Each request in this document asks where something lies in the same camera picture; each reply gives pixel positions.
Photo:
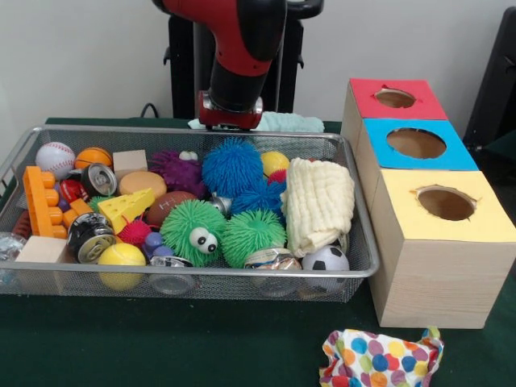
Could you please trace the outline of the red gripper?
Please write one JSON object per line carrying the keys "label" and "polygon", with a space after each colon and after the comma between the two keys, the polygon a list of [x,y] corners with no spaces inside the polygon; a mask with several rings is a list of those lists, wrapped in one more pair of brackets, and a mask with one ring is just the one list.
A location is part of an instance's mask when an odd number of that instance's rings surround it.
{"label": "red gripper", "polygon": [[263,114],[263,100],[258,97],[255,105],[244,112],[224,110],[214,104],[207,90],[198,94],[199,122],[206,127],[237,127],[242,130],[255,129]]}

